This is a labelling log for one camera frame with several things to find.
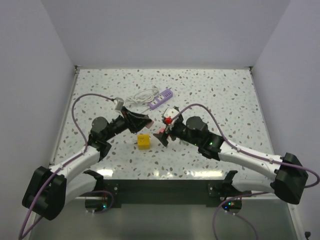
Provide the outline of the yellow cube socket adapter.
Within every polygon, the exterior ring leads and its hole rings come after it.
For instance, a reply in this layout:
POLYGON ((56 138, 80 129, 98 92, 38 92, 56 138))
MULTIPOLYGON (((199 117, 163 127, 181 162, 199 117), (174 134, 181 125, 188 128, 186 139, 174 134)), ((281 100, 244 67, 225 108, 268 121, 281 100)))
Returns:
POLYGON ((136 144, 139 150, 149 150, 151 148, 150 135, 138 134, 136 144))

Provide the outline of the pink plug adapter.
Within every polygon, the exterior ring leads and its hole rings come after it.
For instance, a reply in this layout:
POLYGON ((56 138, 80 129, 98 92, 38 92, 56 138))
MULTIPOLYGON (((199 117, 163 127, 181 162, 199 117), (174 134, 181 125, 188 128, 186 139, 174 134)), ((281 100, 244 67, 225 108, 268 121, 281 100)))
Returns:
POLYGON ((157 132, 157 134, 163 133, 163 132, 165 131, 165 129, 166 129, 166 127, 161 128, 161 129, 157 132))

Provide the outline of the brown plug adapter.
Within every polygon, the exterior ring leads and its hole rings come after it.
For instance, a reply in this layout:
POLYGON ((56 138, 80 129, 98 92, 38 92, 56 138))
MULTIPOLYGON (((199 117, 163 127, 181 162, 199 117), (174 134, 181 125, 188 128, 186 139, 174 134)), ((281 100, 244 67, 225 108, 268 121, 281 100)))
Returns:
POLYGON ((154 121, 152 120, 152 121, 149 122, 145 127, 146 127, 147 129, 150 129, 150 128, 153 126, 153 124, 154 124, 154 121))

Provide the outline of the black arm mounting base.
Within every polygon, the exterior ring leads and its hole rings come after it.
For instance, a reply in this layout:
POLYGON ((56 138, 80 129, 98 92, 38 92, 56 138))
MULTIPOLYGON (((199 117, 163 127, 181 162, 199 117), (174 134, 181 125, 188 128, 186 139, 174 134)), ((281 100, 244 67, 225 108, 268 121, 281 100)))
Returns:
POLYGON ((232 186, 232 181, 223 180, 111 180, 98 184, 95 190, 106 193, 88 193, 84 206, 87 210, 101 211, 108 206, 122 205, 205 205, 217 207, 228 197, 243 193, 232 186))

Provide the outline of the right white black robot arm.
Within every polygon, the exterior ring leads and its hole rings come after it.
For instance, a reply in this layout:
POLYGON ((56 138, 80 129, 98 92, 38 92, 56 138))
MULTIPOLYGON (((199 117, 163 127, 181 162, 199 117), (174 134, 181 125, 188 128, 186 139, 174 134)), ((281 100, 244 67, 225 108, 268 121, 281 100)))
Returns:
POLYGON ((287 152, 283 156, 273 155, 240 146, 222 134, 211 132, 199 116, 184 120, 177 107, 167 108, 162 121, 165 128, 154 134, 154 137, 164 146, 169 144, 168 138, 180 139, 196 146, 198 152, 207 159, 237 164, 267 178, 267 181, 225 181, 222 189, 227 196, 233 197, 238 192, 258 191, 274 193, 289 204, 300 203, 309 175, 294 154, 287 152))

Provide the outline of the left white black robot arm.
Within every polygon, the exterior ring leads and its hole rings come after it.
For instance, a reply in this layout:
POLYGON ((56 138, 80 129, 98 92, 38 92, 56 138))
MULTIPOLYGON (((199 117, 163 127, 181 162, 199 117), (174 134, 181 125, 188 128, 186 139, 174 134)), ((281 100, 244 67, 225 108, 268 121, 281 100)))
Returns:
POLYGON ((40 166, 34 171, 22 205, 47 220, 53 220, 67 202, 68 184, 107 156, 111 149, 110 139, 125 130, 136 134, 152 124, 148 115, 132 112, 126 107, 122 107, 119 116, 111 122, 102 116, 95 118, 82 150, 60 164, 50 168, 40 166))

